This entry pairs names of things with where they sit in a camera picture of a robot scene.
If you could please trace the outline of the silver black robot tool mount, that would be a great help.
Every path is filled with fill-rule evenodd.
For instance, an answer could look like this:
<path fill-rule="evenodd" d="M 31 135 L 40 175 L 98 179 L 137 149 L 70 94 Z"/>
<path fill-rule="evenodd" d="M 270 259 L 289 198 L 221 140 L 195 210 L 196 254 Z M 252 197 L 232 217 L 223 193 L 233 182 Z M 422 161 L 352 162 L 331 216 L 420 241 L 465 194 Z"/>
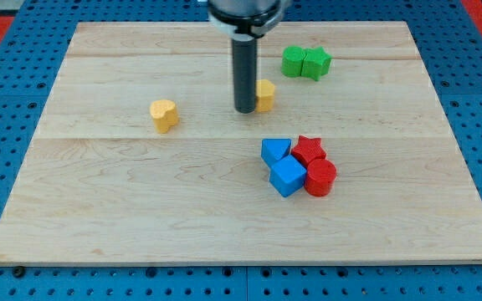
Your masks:
<path fill-rule="evenodd" d="M 209 0 L 208 18 L 236 41 L 261 38 L 283 19 L 291 0 Z"/>

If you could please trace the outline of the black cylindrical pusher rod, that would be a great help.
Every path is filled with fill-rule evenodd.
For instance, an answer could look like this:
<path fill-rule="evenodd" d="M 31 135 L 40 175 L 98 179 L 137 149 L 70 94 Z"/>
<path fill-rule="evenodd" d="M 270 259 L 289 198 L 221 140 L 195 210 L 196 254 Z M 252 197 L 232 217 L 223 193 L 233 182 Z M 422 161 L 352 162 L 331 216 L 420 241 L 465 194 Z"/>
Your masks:
<path fill-rule="evenodd" d="M 250 114 L 256 107 L 257 50 L 256 39 L 232 40 L 233 102 L 242 114 Z"/>

